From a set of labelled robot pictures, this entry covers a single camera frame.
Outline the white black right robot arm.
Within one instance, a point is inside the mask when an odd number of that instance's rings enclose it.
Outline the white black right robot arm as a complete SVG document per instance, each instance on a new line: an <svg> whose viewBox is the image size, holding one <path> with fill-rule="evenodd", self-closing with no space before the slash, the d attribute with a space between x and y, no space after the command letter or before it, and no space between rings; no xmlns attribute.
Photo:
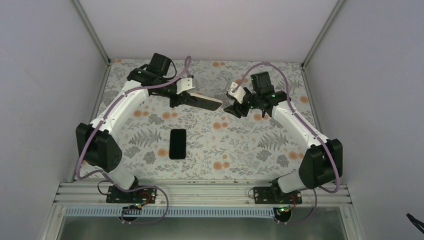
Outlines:
<svg viewBox="0 0 424 240"><path fill-rule="evenodd" d="M291 173L282 175L271 182L271 198L278 204L284 203L290 193L303 189L323 188L324 184L335 181L340 187L343 173L343 145L338 139L329 139L309 123L291 102L288 90L276 91L268 72L250 76L253 90L231 82L227 96L234 100L224 111L237 118L246 117L250 110L261 110L269 115L295 138L304 150L300 166Z"/></svg>

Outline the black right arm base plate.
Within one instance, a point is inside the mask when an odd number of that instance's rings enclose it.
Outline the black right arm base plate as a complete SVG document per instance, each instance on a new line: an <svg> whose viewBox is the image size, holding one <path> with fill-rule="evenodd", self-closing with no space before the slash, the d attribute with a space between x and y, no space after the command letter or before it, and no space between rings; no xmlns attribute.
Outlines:
<svg viewBox="0 0 424 240"><path fill-rule="evenodd" d="M254 199L257 205L303 203L300 191L283 193L281 190L270 186L255 186L247 192L247 196Z"/></svg>

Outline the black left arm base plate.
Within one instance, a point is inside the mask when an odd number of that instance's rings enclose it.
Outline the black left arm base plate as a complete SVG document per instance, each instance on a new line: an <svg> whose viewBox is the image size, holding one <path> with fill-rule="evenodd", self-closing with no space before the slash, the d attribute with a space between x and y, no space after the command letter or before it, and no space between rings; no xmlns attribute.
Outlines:
<svg viewBox="0 0 424 240"><path fill-rule="evenodd" d="M124 192L115 186L108 188L105 202L108 204L154 204L157 190L155 188L142 188L141 190Z"/></svg>

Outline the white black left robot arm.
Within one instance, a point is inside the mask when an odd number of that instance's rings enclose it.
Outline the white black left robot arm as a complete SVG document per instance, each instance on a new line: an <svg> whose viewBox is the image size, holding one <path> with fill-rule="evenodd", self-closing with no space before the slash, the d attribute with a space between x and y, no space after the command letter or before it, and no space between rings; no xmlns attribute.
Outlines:
<svg viewBox="0 0 424 240"><path fill-rule="evenodd" d="M193 76L189 74L191 56L184 60L181 72L168 77L170 65L174 62L159 53L154 53L148 64L133 69L121 91L106 109L91 120L80 123L76 130L78 162L75 177L84 180L94 174L101 174L114 187L119 196L131 203L139 197L137 178L122 163L123 152L116 141L117 133L137 106L158 94L170 100L190 98L189 90L194 88Z"/></svg>

